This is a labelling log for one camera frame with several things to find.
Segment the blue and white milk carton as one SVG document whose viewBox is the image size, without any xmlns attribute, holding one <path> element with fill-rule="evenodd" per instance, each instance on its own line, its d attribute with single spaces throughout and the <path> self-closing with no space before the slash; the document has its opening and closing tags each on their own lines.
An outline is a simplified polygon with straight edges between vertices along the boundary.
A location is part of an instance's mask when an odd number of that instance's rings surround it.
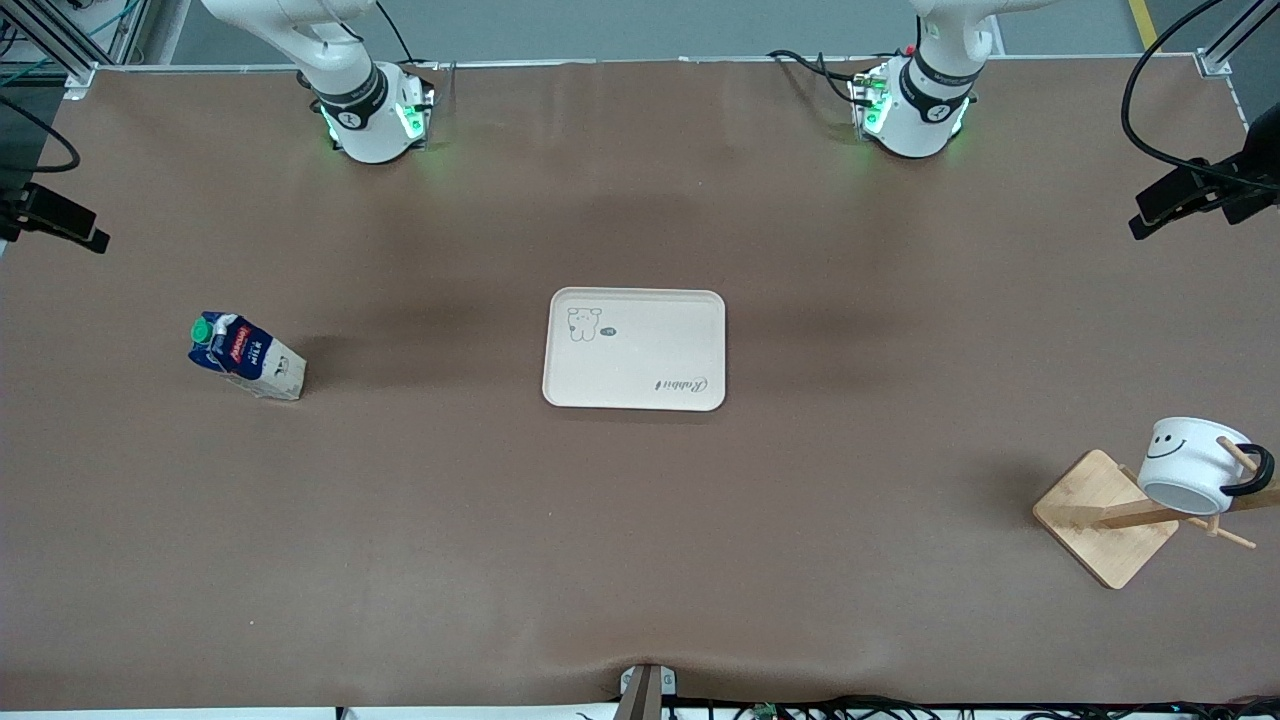
<svg viewBox="0 0 1280 720">
<path fill-rule="evenodd" d="M 234 313 L 201 313 L 189 331 L 188 359 L 259 398 L 297 401 L 306 360 Z"/>
</svg>

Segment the beige rectangular plastic tray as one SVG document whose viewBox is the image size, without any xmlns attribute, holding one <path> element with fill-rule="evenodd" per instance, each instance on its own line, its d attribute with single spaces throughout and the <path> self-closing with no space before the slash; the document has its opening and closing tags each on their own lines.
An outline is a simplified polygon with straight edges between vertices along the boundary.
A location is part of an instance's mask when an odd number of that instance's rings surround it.
<svg viewBox="0 0 1280 720">
<path fill-rule="evenodd" d="M 727 307 L 709 290 L 566 287 L 550 299 L 541 395 L 557 407 L 712 413 Z"/>
</svg>

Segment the metal table edge bracket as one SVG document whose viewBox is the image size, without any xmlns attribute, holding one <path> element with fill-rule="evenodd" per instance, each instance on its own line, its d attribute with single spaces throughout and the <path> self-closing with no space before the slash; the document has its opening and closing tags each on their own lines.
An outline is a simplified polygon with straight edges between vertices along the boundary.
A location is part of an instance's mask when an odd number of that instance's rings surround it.
<svg viewBox="0 0 1280 720">
<path fill-rule="evenodd" d="M 663 665 L 634 665 L 622 671 L 620 691 L 613 720 L 669 720 L 664 701 L 677 696 L 677 674 Z"/>
</svg>

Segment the wooden cup stand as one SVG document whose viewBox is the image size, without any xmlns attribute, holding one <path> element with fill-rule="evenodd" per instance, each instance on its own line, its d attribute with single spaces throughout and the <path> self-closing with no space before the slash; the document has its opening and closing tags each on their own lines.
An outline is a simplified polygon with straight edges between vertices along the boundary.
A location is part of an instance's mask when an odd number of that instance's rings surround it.
<svg viewBox="0 0 1280 720">
<path fill-rule="evenodd" d="M 1247 550 L 1257 543 L 1148 498 L 1137 474 L 1101 448 L 1084 452 L 1036 502 L 1034 519 L 1105 588 L 1120 591 L 1184 525 Z"/>
</svg>

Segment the aluminium frame profile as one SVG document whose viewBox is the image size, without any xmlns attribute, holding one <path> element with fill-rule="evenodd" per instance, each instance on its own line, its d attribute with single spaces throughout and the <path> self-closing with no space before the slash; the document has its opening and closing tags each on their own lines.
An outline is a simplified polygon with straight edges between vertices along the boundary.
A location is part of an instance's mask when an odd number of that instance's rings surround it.
<svg viewBox="0 0 1280 720">
<path fill-rule="evenodd" d="M 82 99 L 123 68 L 154 0 L 0 0 L 0 88 L 60 87 Z"/>
</svg>

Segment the white cup with black handle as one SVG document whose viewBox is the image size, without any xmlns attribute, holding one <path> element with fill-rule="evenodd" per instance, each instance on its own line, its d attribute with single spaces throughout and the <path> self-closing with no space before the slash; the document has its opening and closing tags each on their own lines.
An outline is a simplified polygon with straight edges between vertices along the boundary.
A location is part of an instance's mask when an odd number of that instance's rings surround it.
<svg viewBox="0 0 1280 720">
<path fill-rule="evenodd" d="M 1138 486 L 1166 509 L 1210 516 L 1266 489 L 1275 471 L 1274 454 L 1239 430 L 1201 418 L 1170 416 L 1153 425 Z"/>
</svg>

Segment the aluminium frame corner post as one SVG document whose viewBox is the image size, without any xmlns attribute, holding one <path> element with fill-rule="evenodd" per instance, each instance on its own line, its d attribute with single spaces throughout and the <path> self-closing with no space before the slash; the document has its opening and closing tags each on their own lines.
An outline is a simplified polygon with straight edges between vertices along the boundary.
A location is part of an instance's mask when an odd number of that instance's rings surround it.
<svg viewBox="0 0 1280 720">
<path fill-rule="evenodd" d="M 1280 13 L 1280 0 L 1248 0 L 1207 47 L 1196 50 L 1199 76 L 1204 78 L 1230 76 L 1233 72 L 1230 56 L 1277 13 Z"/>
</svg>

